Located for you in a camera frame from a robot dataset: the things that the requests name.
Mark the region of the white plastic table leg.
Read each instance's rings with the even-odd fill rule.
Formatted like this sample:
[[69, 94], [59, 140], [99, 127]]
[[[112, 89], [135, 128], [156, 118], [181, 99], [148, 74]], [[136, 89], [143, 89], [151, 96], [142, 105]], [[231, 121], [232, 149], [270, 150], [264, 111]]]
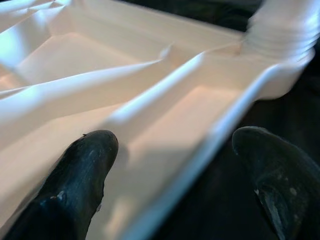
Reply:
[[320, 0], [264, 0], [249, 19], [244, 42], [267, 58], [304, 58], [320, 37]]

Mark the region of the black plastic sheet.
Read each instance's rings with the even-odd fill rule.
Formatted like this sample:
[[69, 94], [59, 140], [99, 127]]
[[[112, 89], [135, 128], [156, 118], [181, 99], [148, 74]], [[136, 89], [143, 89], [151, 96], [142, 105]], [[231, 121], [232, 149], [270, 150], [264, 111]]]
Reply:
[[[237, 31], [263, 0], [124, 0], [128, 3]], [[256, 102], [240, 127], [263, 127], [301, 148], [320, 165], [320, 39], [315, 56], [292, 90]], [[249, 176], [228, 139], [164, 220], [121, 240], [278, 240]]]

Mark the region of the white plastic table top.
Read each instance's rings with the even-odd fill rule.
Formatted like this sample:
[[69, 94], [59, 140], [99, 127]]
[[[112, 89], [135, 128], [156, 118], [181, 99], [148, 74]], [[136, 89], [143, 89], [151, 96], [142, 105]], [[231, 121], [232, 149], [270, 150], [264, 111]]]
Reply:
[[82, 134], [120, 152], [87, 240], [156, 228], [253, 102], [314, 57], [251, 51], [246, 33], [115, 0], [0, 3], [0, 227]]

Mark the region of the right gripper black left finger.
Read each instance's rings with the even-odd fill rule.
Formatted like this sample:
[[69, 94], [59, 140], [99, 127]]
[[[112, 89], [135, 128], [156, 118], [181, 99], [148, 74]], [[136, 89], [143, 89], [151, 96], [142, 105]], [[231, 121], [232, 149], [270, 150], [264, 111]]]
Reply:
[[4, 240], [85, 240], [118, 154], [109, 130], [74, 141], [4, 224]]

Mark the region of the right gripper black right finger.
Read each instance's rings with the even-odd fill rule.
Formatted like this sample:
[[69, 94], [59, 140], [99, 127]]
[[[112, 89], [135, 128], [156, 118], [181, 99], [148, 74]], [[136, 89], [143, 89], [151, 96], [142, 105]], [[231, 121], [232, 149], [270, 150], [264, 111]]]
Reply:
[[279, 240], [320, 240], [320, 165], [265, 128], [245, 126], [232, 148]]

